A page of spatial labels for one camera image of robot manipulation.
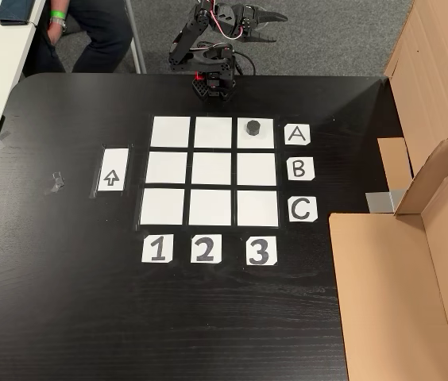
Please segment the dark wooden tabletop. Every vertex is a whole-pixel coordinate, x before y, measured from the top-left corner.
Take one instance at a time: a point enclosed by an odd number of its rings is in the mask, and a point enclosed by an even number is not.
[[[378,137],[401,136],[380,78],[238,77],[201,102],[188,75],[36,75],[10,95],[0,149],[0,380],[346,380],[327,217],[388,189]],[[153,115],[274,117],[311,125],[314,224],[281,224],[279,263],[141,262],[133,228]],[[102,145],[134,146],[128,191],[91,198]],[[54,172],[64,187],[51,192]]]

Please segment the up arrow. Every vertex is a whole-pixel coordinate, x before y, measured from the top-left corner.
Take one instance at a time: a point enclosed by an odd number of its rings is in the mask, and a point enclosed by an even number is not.
[[[116,172],[113,170],[104,178],[104,181],[107,181],[108,187],[112,187],[114,185],[114,182],[120,181],[120,179],[118,178]]]

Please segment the gray tape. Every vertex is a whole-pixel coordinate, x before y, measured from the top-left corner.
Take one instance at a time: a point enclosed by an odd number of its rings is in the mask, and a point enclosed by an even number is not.
[[[370,213],[393,213],[390,192],[366,193]]]
[[[62,177],[61,172],[53,173],[52,177],[55,180],[55,185],[53,185],[51,189],[47,189],[44,192],[45,195],[48,195],[48,194],[51,194],[51,193],[57,193],[62,187],[65,186],[64,178]]]
[[[393,209],[396,210],[402,201],[402,197],[406,193],[407,189],[394,189],[390,191],[390,197],[392,198]]]
[[[406,189],[395,189],[390,192],[366,193],[370,213],[393,213],[397,209]]]
[[[10,135],[9,131],[4,131],[0,134],[0,149],[4,149],[6,144],[3,142]]]

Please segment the number 3 card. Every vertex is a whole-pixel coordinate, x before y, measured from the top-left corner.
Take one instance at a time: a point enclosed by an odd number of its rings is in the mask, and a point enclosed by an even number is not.
[[[277,263],[277,239],[275,237],[250,237],[245,247],[247,264],[273,266]]]

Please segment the robotic arm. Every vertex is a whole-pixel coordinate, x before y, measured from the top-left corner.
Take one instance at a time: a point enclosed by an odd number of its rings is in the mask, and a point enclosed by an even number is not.
[[[256,6],[216,4],[215,0],[200,0],[191,11],[188,23],[172,43],[169,63],[173,71],[195,71],[192,86],[201,99],[228,99],[234,89],[234,72],[241,72],[233,45],[200,43],[192,45],[210,26],[230,40],[242,42],[275,42],[272,37],[255,29],[265,22],[287,21],[277,12],[260,10]]]

